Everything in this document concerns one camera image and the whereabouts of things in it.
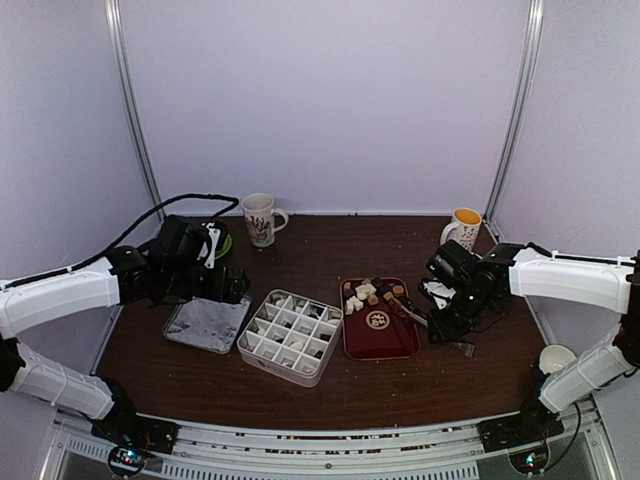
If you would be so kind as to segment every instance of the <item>divided plastic container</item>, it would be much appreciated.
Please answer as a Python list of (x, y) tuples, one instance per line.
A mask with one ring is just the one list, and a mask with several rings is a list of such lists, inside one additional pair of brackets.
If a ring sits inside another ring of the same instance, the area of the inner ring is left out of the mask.
[(238, 349), (249, 365), (314, 387), (341, 331), (341, 309), (273, 290), (240, 335)]

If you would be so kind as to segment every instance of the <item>white wall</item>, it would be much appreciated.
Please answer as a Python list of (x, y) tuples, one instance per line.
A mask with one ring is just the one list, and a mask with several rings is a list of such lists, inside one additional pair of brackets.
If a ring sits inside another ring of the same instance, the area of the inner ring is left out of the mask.
[(264, 190), (306, 213), (484, 208), (528, 10), (527, 0), (122, 1), (162, 196)]
[[(82, 260), (150, 207), (129, 136), (102, 0), (0, 2), (0, 278)], [(155, 230), (153, 222), (134, 237)], [(87, 371), (109, 312), (21, 340)], [(35, 478), (54, 410), (0, 394), (0, 477)]]
[[(497, 223), (509, 241), (585, 255), (640, 248), (640, 5), (547, 2), (539, 62)], [(585, 350), (617, 318), (543, 300), (558, 342)], [(640, 471), (640, 376), (597, 395), (626, 480)]]

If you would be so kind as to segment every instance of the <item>white handle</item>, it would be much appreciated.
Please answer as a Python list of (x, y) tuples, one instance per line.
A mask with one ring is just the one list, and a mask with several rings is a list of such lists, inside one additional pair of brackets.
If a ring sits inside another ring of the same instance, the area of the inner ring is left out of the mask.
[(275, 222), (274, 222), (273, 233), (276, 233), (276, 232), (279, 232), (280, 230), (282, 230), (284, 227), (287, 226), (287, 223), (289, 223), (289, 215), (287, 215), (287, 212), (285, 212), (281, 208), (274, 208), (273, 209), (273, 215), (280, 215), (282, 217), (282, 219), (284, 220), (284, 223), (282, 225), (280, 225), (279, 227), (276, 227), (275, 226)]
[(442, 230), (442, 236), (440, 237), (440, 245), (449, 240), (451, 233), (453, 233), (453, 231), (459, 226), (460, 224), (458, 222), (451, 222), (449, 225), (444, 227), (444, 230)]

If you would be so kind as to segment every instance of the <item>brown tabletop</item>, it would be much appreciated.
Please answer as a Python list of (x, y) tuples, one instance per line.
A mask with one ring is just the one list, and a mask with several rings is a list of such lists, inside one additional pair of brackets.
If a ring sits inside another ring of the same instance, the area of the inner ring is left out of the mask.
[[(397, 276), (410, 296), (438, 246), (443, 217), (294, 216), (274, 246), (249, 244), (243, 220), (227, 218), (233, 252), (225, 262), (246, 268), (252, 311), (280, 288), (333, 305), (341, 279)], [(481, 231), (478, 252), (492, 246)], [(228, 355), (177, 344), (162, 336), (172, 309), (146, 303), (125, 308), (98, 374), (115, 378), (142, 413), (253, 428), (352, 429), (415, 426), (517, 410), (532, 384), (531, 364), (544, 346), (524, 300), (501, 304), (506, 315), (483, 334), (471, 334), (473, 359), (452, 346), (430, 345), (411, 359), (354, 362), (340, 343), (320, 383), (294, 385)], [(496, 314), (486, 315), (491, 322)]]

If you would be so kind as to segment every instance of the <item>white mug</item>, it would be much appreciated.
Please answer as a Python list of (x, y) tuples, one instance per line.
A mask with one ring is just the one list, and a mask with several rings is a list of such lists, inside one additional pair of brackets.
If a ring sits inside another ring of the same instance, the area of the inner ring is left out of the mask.
[(482, 216), (470, 208), (458, 208), (453, 212), (451, 223), (444, 227), (440, 237), (440, 245), (447, 240), (455, 240), (464, 248), (473, 251), (473, 245), (478, 238)]
[[(276, 241), (275, 233), (289, 223), (289, 215), (281, 208), (274, 208), (275, 198), (267, 193), (253, 193), (242, 200), (244, 219), (251, 243), (256, 247), (268, 247)], [(275, 215), (280, 215), (284, 223), (275, 226)]]

